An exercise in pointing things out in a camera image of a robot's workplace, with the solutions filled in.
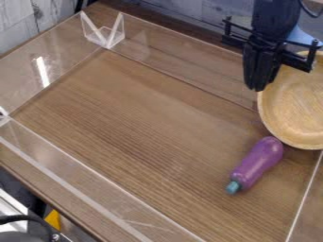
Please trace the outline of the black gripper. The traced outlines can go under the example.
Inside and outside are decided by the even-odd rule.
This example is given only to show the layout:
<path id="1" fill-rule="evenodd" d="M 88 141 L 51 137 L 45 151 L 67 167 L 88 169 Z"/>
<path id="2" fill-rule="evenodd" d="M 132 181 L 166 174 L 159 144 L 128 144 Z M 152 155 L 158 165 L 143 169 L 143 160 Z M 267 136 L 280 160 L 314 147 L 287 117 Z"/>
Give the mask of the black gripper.
<path id="1" fill-rule="evenodd" d="M 318 18 L 323 9 L 312 12 L 303 0 L 254 0 L 251 27 L 236 24 L 231 16 L 222 20 L 222 41 L 243 51 L 243 78 L 250 90 L 266 89 L 282 64 L 311 71 L 323 43 L 299 27 L 302 12 Z"/>

